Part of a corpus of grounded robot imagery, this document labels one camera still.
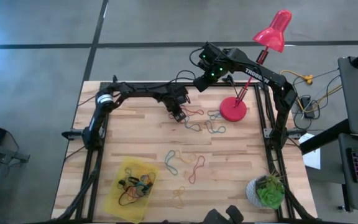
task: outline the white paper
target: white paper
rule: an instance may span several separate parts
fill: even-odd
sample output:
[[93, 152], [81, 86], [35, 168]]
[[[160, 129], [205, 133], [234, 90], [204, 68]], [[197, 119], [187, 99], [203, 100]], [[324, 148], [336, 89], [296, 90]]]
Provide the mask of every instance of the white paper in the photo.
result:
[[[306, 133], [304, 135], [302, 135], [301, 138], [299, 138], [299, 142], [303, 143], [308, 139], [313, 138], [314, 135]], [[311, 167], [311, 168], [315, 168], [315, 169], [321, 169], [321, 161], [320, 161], [320, 148], [314, 150], [313, 152], [309, 152], [305, 155], [303, 155], [303, 162], [305, 163], [306, 166]]]

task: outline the wooden table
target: wooden table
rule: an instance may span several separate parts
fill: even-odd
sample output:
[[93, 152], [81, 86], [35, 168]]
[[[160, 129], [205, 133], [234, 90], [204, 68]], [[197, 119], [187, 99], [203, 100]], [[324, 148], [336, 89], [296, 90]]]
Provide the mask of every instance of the wooden table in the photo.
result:
[[[99, 84], [100, 82], [85, 82], [80, 103], [95, 95], [99, 90]], [[228, 87], [210, 87], [202, 93], [194, 87], [188, 87], [188, 91], [191, 99], [188, 108], [202, 109], [205, 112], [218, 109], [225, 97], [234, 95], [233, 89]], [[134, 157], [160, 168], [143, 222], [202, 222], [213, 208], [228, 217], [225, 210], [229, 205], [237, 206], [245, 222], [277, 221], [272, 209], [254, 207], [245, 195], [247, 183], [268, 172], [253, 88], [246, 94], [244, 102], [248, 111], [242, 121], [231, 123], [217, 119], [213, 121], [214, 128], [224, 125], [227, 131], [223, 134], [210, 134], [205, 126], [202, 126], [203, 130], [198, 133], [186, 129], [183, 124], [170, 119], [164, 105], [152, 98], [126, 100], [109, 117], [94, 222], [124, 222], [106, 213], [103, 204], [125, 157]], [[78, 108], [74, 128], [82, 129], [89, 125], [94, 107], [94, 100], [91, 100]], [[203, 123], [207, 119], [206, 114], [194, 115], [189, 123]], [[291, 115], [287, 127], [293, 127]], [[289, 141], [283, 149], [290, 188], [302, 206], [317, 217], [301, 152], [290, 144], [292, 143]], [[82, 145], [81, 140], [71, 141], [67, 154], [71, 154]], [[178, 169], [177, 176], [165, 168], [164, 158], [169, 150], [179, 150], [184, 156], [191, 153], [205, 156], [205, 166], [197, 170], [195, 184], [190, 184], [187, 179], [195, 162], [185, 164], [178, 159], [172, 159], [170, 164]], [[62, 214], [78, 193], [85, 158], [86, 150], [82, 150], [64, 164], [52, 218]], [[177, 199], [172, 200], [173, 191], [180, 186], [186, 187], [186, 192], [182, 195], [185, 207], [182, 209], [173, 206], [177, 205]], [[85, 200], [85, 214], [88, 211], [89, 192]]]

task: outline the yellow plastic bag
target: yellow plastic bag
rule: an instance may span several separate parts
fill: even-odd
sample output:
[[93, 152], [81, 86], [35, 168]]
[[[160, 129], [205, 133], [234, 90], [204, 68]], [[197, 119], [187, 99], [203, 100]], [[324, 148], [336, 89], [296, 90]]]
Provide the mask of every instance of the yellow plastic bag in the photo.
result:
[[[120, 200], [121, 204], [125, 206], [119, 205], [118, 200], [125, 192], [122, 185], [119, 184], [119, 181], [125, 180], [128, 183], [128, 177], [140, 179], [143, 175], [147, 175], [149, 181], [153, 183], [153, 186], [147, 196], [134, 199], [125, 194]], [[115, 215], [133, 223], [141, 222], [146, 211], [147, 204], [149, 203], [149, 198], [152, 195], [157, 175], [157, 166], [144, 163], [137, 159], [125, 158], [118, 170], [114, 182], [112, 183], [110, 193], [104, 203], [104, 210], [111, 215]]]

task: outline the succulent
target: succulent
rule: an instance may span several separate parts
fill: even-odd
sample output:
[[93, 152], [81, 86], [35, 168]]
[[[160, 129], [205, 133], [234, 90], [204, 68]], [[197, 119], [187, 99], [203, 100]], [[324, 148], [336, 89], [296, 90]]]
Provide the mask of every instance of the succulent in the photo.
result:
[[284, 199], [284, 186], [276, 175], [268, 175], [256, 183], [256, 193], [266, 207], [278, 209]]

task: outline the white pot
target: white pot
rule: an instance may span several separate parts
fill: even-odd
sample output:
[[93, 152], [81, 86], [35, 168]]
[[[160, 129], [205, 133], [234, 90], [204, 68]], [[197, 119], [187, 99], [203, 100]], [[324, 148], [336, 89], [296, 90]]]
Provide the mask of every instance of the white pot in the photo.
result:
[[260, 176], [260, 177], [257, 177], [253, 180], [251, 180], [248, 185], [247, 185], [247, 188], [246, 188], [246, 195], [247, 195], [247, 198], [248, 198], [248, 201], [253, 204], [255, 207], [258, 207], [258, 208], [267, 208], [265, 205], [263, 205], [259, 198], [258, 198], [258, 195], [256, 193], [256, 182], [265, 177], [264, 175], [263, 176]]

